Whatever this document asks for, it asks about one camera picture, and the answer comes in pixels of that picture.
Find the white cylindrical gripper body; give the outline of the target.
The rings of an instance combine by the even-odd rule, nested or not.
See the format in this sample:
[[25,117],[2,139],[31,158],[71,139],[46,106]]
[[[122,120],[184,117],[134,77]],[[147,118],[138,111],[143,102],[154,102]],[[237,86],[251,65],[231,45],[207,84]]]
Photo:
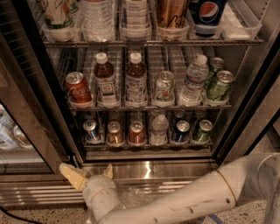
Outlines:
[[104,175],[89,178],[82,195],[96,221],[100,221],[114,210],[126,208],[118,196],[114,180]]

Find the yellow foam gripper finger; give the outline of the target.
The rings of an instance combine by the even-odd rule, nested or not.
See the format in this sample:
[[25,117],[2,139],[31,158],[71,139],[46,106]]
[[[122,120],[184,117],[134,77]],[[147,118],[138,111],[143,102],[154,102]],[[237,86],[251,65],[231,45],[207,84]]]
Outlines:
[[76,190],[81,191],[85,187],[88,179],[82,169],[62,163],[59,165],[59,171]]
[[103,172],[103,175],[112,179],[113,178],[113,165],[109,164],[105,171]]

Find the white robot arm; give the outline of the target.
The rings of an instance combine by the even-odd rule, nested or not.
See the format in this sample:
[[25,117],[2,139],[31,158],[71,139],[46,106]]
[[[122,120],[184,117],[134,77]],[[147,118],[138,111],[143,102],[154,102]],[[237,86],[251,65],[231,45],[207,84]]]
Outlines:
[[116,192],[112,166],[87,177],[62,163],[60,173],[82,192],[98,224],[175,224],[266,200],[264,224],[280,224],[280,154],[240,157],[145,206],[127,208]]

